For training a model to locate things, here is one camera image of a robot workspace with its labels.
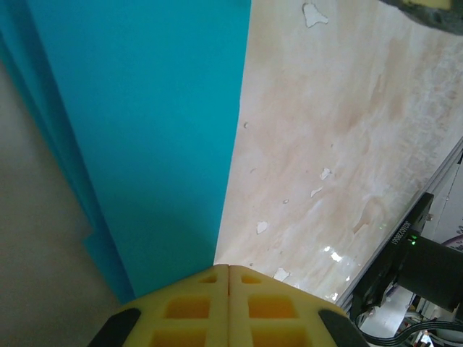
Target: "peeling paint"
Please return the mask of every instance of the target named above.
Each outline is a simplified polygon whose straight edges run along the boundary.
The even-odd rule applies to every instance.
[[[284,280],[286,280],[290,275],[291,275],[291,273],[289,273],[288,271],[286,271],[282,267],[279,267],[278,270],[276,271],[275,275],[273,275],[273,278],[275,278],[276,280],[279,280],[281,282],[284,282]]]
[[[320,178],[322,181],[325,181],[328,176],[330,176],[333,172],[329,168],[324,168],[323,171],[321,171]]]
[[[337,254],[336,252],[333,252],[333,253],[331,254],[331,258],[332,258],[335,262],[340,262],[340,261],[342,260],[342,257],[341,257],[339,254]]]
[[[338,298],[338,294],[332,293],[330,296],[325,296],[325,298],[336,301],[336,299]]]
[[[259,234],[263,233],[265,230],[267,230],[267,228],[268,228],[268,223],[262,220],[262,221],[258,222],[258,227],[257,227],[256,231],[257,231],[257,233],[259,235]]]
[[[321,186],[320,188],[318,189],[315,189],[313,191],[310,192],[310,197],[314,197],[317,193],[321,192],[321,190],[323,189],[323,186]]]
[[[327,16],[321,14],[314,4],[302,5],[302,12],[304,12],[305,25],[309,29],[317,23],[328,24]]]

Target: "stained surface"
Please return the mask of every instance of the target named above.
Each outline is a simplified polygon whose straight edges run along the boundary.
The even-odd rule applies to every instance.
[[[252,3],[216,262],[336,300],[463,134],[463,39],[379,1],[313,3],[328,23]]]

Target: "gray wall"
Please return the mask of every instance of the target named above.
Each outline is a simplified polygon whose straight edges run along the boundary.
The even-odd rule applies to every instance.
[[[86,346],[118,303],[90,226],[0,66],[0,346]]]

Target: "beige background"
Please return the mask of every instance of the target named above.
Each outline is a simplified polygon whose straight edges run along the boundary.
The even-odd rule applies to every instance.
[[[117,307],[90,227],[0,66],[0,346],[86,346]]]
[[[462,137],[462,74],[378,0],[253,1],[216,262],[335,301]]]

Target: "teal panel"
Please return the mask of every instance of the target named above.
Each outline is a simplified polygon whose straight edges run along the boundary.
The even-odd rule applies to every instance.
[[[213,263],[249,0],[29,0],[139,296]]]

